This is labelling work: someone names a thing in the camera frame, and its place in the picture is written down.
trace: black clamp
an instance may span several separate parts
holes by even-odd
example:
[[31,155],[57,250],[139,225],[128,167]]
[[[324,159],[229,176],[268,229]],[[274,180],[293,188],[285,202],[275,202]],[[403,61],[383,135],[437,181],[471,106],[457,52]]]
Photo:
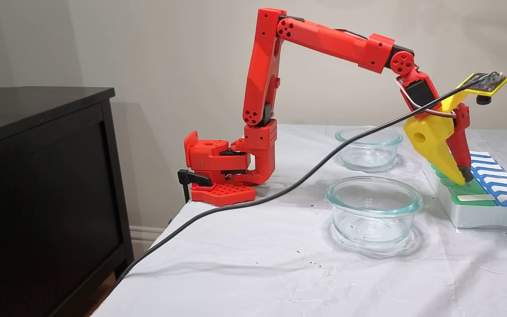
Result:
[[189,184],[197,184],[201,187],[212,187],[213,182],[209,177],[206,177],[201,174],[194,173],[189,170],[179,170],[177,171],[177,178],[179,179],[179,184],[183,185],[183,195],[185,195],[185,203],[191,199],[189,196]]

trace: circuit board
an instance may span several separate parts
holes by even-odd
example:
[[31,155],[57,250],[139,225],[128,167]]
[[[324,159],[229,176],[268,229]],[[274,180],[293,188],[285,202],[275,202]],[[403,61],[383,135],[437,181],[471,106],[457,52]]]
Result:
[[[467,81],[465,81],[463,85],[468,84],[471,81],[475,81],[485,75],[487,74],[476,73],[473,76],[471,76]],[[506,78],[507,76],[503,75],[502,73],[492,74],[485,80],[471,86],[471,88],[469,89],[477,90],[478,92],[493,92],[499,85],[501,85],[506,80]]]

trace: glass bowl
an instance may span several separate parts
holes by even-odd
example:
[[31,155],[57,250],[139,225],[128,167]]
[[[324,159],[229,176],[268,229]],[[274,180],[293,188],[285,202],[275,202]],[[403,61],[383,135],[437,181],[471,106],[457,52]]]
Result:
[[[345,142],[373,126],[347,128],[336,133],[336,139]],[[384,129],[365,136],[340,151],[340,160],[349,169],[382,171],[390,168],[396,159],[398,144],[402,135],[392,129]]]
[[416,189],[393,179],[357,176],[328,187],[334,226],[349,241],[386,247],[410,233],[414,214],[423,205]]

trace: black dresser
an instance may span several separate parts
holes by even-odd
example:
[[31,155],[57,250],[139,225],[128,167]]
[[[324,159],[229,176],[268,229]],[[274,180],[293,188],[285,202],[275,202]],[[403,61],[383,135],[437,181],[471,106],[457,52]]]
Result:
[[113,88],[0,88],[0,317],[76,316],[133,261]]

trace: screw hole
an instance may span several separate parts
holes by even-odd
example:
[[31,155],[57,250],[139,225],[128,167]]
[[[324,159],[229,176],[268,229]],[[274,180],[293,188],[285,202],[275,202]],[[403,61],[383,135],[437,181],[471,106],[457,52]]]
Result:
[[426,142],[426,136],[419,133],[419,132],[416,132],[416,133],[414,133],[414,140],[417,143],[424,143],[424,142]]

